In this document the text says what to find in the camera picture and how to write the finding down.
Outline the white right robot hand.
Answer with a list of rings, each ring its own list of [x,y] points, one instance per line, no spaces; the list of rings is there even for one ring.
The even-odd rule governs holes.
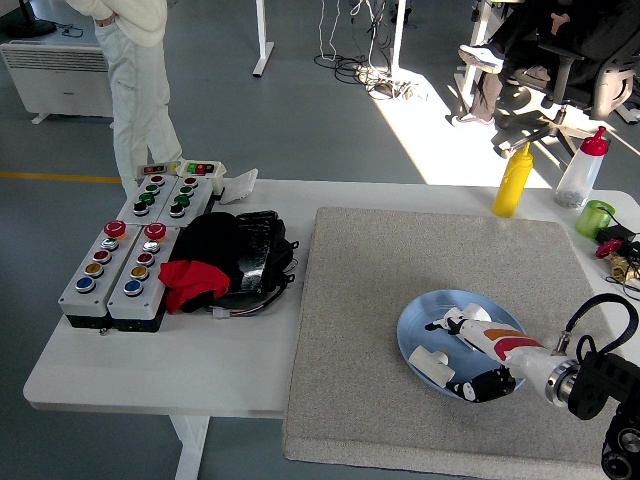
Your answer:
[[[552,354],[536,339],[508,324],[473,317],[475,313],[483,311],[476,304],[470,304],[463,311],[453,307],[443,318],[425,328],[429,331],[438,328],[448,331],[468,348],[498,362],[499,368],[469,381],[455,382],[455,371],[436,354],[423,348],[414,351],[420,356],[415,367],[438,387],[472,403],[483,403],[510,394],[515,380],[521,378],[534,384],[549,402],[558,404],[557,387],[561,375],[572,366],[569,359]]]

